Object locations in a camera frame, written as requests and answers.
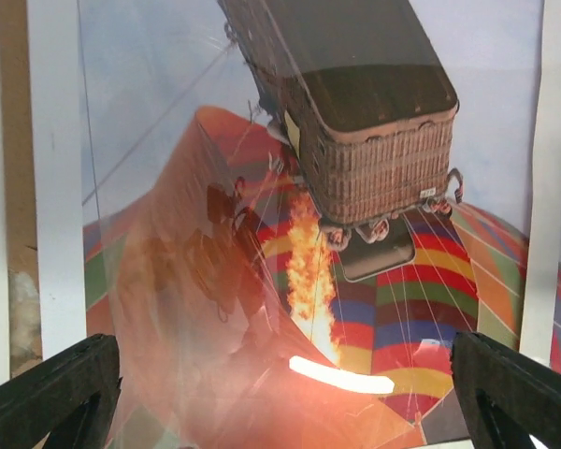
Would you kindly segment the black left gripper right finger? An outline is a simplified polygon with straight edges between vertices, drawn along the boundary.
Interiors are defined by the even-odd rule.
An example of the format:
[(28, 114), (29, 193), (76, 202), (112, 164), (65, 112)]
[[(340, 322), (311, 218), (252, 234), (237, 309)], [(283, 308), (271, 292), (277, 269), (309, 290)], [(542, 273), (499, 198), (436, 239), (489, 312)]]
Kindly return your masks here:
[(459, 332), (453, 386), (476, 448), (561, 449), (561, 374), (478, 332)]

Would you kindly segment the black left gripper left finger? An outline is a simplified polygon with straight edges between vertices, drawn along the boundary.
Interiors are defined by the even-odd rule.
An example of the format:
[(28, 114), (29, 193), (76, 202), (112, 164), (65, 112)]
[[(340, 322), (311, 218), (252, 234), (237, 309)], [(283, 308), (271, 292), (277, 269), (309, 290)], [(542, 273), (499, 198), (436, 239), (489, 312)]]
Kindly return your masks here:
[(121, 383), (115, 336), (74, 344), (0, 385), (0, 448), (104, 448)]

